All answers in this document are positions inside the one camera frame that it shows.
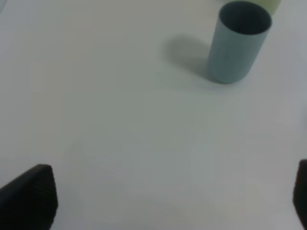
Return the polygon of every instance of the white table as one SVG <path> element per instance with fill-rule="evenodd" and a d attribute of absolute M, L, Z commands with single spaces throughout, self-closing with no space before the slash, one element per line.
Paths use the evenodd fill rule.
<path fill-rule="evenodd" d="M 226 0 L 9 0 L 0 185 L 51 164 L 53 230 L 300 230 L 306 0 L 284 0 L 247 78 L 198 75 Z"/>

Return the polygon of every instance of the white surface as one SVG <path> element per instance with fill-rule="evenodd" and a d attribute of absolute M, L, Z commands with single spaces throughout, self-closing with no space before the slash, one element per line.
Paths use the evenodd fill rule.
<path fill-rule="evenodd" d="M 234 85 L 189 70 L 223 4 L 8 1 L 0 185 L 51 164 L 53 230 L 302 229 L 291 201 L 307 153 L 307 1 L 280 5 Z"/>

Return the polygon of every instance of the textured rubber surface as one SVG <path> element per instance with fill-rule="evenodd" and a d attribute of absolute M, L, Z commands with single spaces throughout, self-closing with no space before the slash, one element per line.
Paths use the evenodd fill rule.
<path fill-rule="evenodd" d="M 307 160 L 302 160 L 299 164 L 293 203 L 304 229 L 307 230 Z"/>
<path fill-rule="evenodd" d="M 57 208 L 52 168 L 37 165 L 0 189 L 0 229 L 49 230 Z"/>

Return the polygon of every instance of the tabletop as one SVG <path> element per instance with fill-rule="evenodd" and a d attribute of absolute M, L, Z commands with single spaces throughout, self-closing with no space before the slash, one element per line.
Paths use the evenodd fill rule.
<path fill-rule="evenodd" d="M 53 167 L 52 230 L 300 230 L 305 0 L 284 0 L 249 75 L 203 74 L 227 0 L 9 0 L 0 185 Z"/>

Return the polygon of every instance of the black object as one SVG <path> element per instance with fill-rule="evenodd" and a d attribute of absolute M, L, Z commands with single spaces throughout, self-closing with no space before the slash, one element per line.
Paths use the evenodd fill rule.
<path fill-rule="evenodd" d="M 304 229 L 307 230 L 307 160 L 301 160 L 299 163 L 293 203 Z"/>
<path fill-rule="evenodd" d="M 49 230 L 57 208 L 52 167 L 39 164 L 0 189 L 0 229 Z"/>

